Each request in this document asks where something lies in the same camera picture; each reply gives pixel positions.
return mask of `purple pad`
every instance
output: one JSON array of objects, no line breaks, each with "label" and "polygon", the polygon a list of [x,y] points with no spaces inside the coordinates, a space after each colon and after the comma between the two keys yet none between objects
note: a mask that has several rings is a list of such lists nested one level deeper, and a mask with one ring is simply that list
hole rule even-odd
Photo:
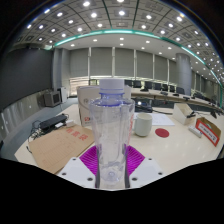
[{"label": "purple pad", "polygon": [[[98,159],[96,146],[92,146],[83,155],[80,160],[96,176],[98,169]],[[134,170],[141,164],[145,157],[132,146],[127,147],[127,171],[130,176]]]}]

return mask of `paper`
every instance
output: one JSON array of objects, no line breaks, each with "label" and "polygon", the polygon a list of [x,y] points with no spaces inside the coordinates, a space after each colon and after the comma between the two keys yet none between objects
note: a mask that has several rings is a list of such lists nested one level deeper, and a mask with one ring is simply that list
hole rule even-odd
[{"label": "paper", "polygon": [[152,116],[152,126],[174,126],[175,124],[165,114],[153,114],[148,113]]},{"label": "paper", "polygon": [[92,130],[75,125],[52,131],[30,142],[29,148],[38,167],[54,174],[93,142]]}]

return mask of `desk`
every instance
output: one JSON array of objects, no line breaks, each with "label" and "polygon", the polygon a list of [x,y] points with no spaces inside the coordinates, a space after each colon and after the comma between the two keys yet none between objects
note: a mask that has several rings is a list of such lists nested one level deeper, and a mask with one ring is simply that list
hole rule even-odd
[{"label": "desk", "polygon": [[[168,113],[173,112],[173,109],[167,108],[159,108],[158,110]],[[81,125],[78,105],[72,105],[61,113],[69,114],[69,119],[73,119],[76,124]],[[217,115],[217,119],[215,119],[208,112],[203,112],[203,114],[208,114],[205,115],[205,118],[217,125],[222,132],[216,147],[204,135],[198,138],[188,130],[188,126],[176,121],[172,115],[167,116],[174,122],[175,126],[152,126],[152,130],[147,137],[139,137],[132,132],[130,145],[145,157],[154,158],[167,175],[190,165],[215,160],[224,143],[224,116]],[[155,134],[157,128],[165,128],[169,131],[170,136],[160,138]],[[37,166],[26,146],[28,146],[27,141],[17,150],[15,157],[19,162]]]},{"label": "desk", "polygon": [[216,109],[219,111],[222,111],[221,108],[219,108],[217,105],[212,106],[211,104],[209,104],[208,101],[202,100],[202,99],[191,99],[191,96],[188,95],[182,95],[179,94],[178,96],[173,96],[173,93],[167,92],[168,95],[162,95],[160,94],[161,91],[158,90],[153,90],[153,89],[149,89],[149,92],[141,92],[140,89],[138,88],[131,88],[131,96],[132,97],[145,97],[145,98],[149,98],[149,99],[158,99],[158,100],[171,100],[171,101],[175,101],[175,102],[183,102],[186,103],[186,100],[183,97],[188,97],[190,98],[187,103],[189,104],[195,104],[195,105],[199,105],[199,106],[206,106],[212,109]]}]

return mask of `red circular marker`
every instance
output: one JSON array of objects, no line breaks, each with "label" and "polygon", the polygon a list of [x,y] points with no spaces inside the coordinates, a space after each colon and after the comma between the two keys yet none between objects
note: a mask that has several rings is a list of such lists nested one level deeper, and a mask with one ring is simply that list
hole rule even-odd
[{"label": "red circular marker", "polygon": [[156,129],[155,132],[159,137],[162,137],[162,138],[167,138],[170,135],[170,133],[163,128],[158,128]]}]

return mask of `clear cylindrical container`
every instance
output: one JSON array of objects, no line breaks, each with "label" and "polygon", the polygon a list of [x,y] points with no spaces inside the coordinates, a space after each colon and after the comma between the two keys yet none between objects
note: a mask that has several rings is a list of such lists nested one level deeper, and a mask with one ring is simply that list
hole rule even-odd
[{"label": "clear cylindrical container", "polygon": [[101,189],[124,189],[127,146],[135,102],[123,98],[124,80],[101,79],[101,98],[89,102],[90,119],[98,154]]}]

